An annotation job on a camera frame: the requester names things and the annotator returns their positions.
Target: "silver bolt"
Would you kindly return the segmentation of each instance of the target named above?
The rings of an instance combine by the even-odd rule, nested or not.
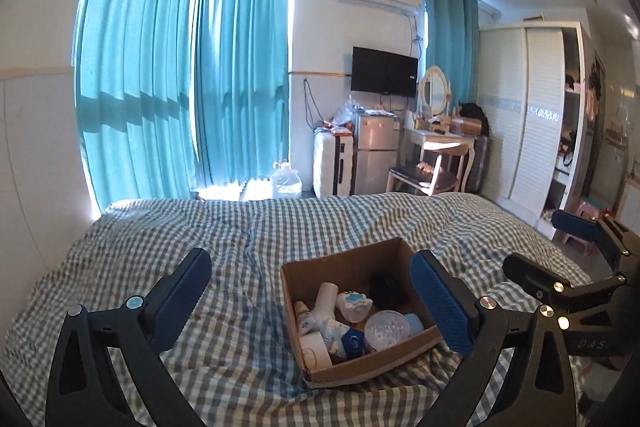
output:
[[[66,313],[69,317],[78,317],[78,315],[82,312],[82,306],[80,304],[74,304],[69,308]]]
[[[498,305],[498,303],[492,297],[482,297],[480,299],[480,305],[485,310],[493,310]]]
[[[553,317],[554,316],[553,308],[551,306],[547,306],[546,304],[543,304],[542,306],[540,306],[540,313],[545,315],[545,317]]]
[[[137,310],[138,308],[140,308],[140,306],[142,306],[143,302],[144,301],[142,297],[138,297],[136,295],[134,297],[129,298],[129,300],[127,301],[127,308],[129,308],[130,310]]]

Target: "pink plastic stool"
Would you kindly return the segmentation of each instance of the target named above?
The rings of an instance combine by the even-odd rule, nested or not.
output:
[[[591,219],[602,219],[602,217],[604,216],[604,211],[605,207],[601,203],[590,200],[589,198],[582,198],[580,200],[580,205],[578,205],[578,209],[575,212],[575,215],[578,217],[589,216],[591,217]],[[588,255],[590,253],[591,247],[593,246],[593,243],[591,241],[585,241],[580,237],[575,237],[575,235],[565,233],[564,237],[562,238],[562,242],[566,243],[569,238],[584,245],[584,252],[582,252],[583,254]]]

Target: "checkered blanket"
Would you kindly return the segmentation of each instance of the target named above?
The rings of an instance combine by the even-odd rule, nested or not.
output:
[[[391,237],[431,248],[477,296],[533,311],[536,300],[501,270],[520,252],[584,284],[588,277],[548,241],[495,205],[468,194],[425,198],[379,194],[326,200],[128,201],[111,206],[41,279],[16,318],[0,357],[20,405],[44,425],[49,366],[66,309],[92,311],[145,295],[193,247],[211,254],[213,274],[174,349],[162,355],[180,390],[207,425],[413,426],[460,361],[446,345],[380,377],[340,389],[309,390],[296,367],[282,318],[283,263],[320,257]],[[472,423],[483,420],[510,361],[507,350]],[[137,420],[153,422],[128,377],[114,366]],[[580,384],[580,367],[572,361]]]

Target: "curtain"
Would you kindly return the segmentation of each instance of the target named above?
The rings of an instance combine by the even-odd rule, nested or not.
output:
[[[426,67],[438,66],[451,87],[451,105],[475,102],[478,90],[478,0],[424,0],[429,44]]]
[[[81,0],[74,66],[82,158],[101,210],[189,198],[190,0]]]
[[[199,0],[198,158],[206,185],[268,178],[289,151],[288,0]]]

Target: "open box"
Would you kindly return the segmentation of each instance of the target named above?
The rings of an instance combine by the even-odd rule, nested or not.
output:
[[[285,296],[284,318],[289,330],[289,340],[296,362],[310,388],[337,387],[369,380],[408,362],[431,349],[442,339],[411,283],[409,265],[413,255],[412,248],[396,237],[374,245],[354,248],[318,259],[295,261],[282,266],[280,273]],[[296,316],[293,311],[294,302],[303,301],[311,309],[323,282],[337,284],[339,291],[369,294],[369,279],[378,273],[392,273],[398,279],[409,297],[409,302],[396,311],[402,314],[415,313],[420,317],[425,330],[402,343],[376,353],[338,363],[319,371],[308,370],[300,347]],[[336,319],[340,320],[338,311],[336,311]]]

